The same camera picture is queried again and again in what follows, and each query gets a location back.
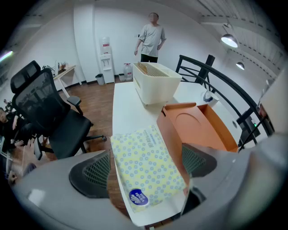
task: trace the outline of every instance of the black office chair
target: black office chair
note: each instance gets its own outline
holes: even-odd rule
[[[52,152],[58,159],[63,159],[74,156],[80,148],[85,153],[84,141],[100,137],[107,140],[104,135],[87,137],[92,123],[83,116],[79,107],[81,99],[75,96],[67,99],[77,108],[77,113],[59,96],[51,70],[41,70],[36,61],[12,77],[11,90],[15,94],[13,107],[33,124],[37,133],[34,148],[38,151],[34,151],[35,154]],[[41,146],[40,135],[49,137],[52,149]]]

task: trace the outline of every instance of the yellow patterned package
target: yellow patterned package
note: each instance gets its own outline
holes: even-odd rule
[[[185,188],[158,132],[151,125],[111,137],[119,177],[134,212],[157,205]]]

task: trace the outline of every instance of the chair armrest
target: chair armrest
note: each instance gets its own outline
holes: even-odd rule
[[[70,104],[72,104],[74,106],[78,106],[81,103],[81,99],[79,97],[76,97],[76,96],[70,96],[67,99],[67,102],[69,102]]]
[[[69,102],[70,104],[74,105],[76,107],[76,109],[78,110],[78,112],[83,115],[82,110],[80,109],[79,104],[81,103],[81,99],[79,97],[76,96],[70,96],[69,98],[67,98],[67,102]]]
[[[40,144],[39,142],[39,137],[40,135],[37,135],[35,141],[34,141],[34,154],[37,158],[37,160],[40,160],[42,157],[42,151],[44,152],[49,152],[49,153],[54,153],[52,149],[44,147]]]

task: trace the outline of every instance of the man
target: man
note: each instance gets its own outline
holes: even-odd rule
[[[138,47],[142,44],[141,62],[157,62],[158,50],[163,46],[166,37],[164,28],[157,24],[159,16],[156,13],[149,14],[150,24],[145,25],[137,41],[134,54],[137,55]]]
[[[8,142],[8,148],[27,145],[32,135],[35,133],[31,123],[24,119],[19,119],[16,112],[5,113],[0,107],[1,135]]]

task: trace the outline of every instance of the wooden floor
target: wooden floor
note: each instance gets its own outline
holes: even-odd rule
[[[78,96],[82,102],[80,107],[94,126],[91,127],[89,136],[105,135],[107,141],[103,142],[101,138],[88,141],[88,152],[94,152],[98,150],[110,150],[111,151],[111,171],[108,178],[108,192],[111,203],[125,216],[129,218],[125,204],[123,202],[117,175],[114,164],[114,156],[111,148],[110,137],[112,136],[112,114],[113,114],[113,96],[114,96],[114,83],[98,85],[98,83],[83,84],[71,87],[67,89],[69,95]],[[61,98],[66,101],[66,96],[63,92],[59,93]],[[28,163],[32,162],[37,167],[56,160],[54,154],[46,153],[42,159],[38,161],[34,156],[33,143],[31,146],[18,147],[13,153],[12,170],[16,172],[17,176],[21,178],[22,172]],[[158,227],[165,223],[171,222],[171,220],[164,220],[159,223],[155,223],[153,226]]]

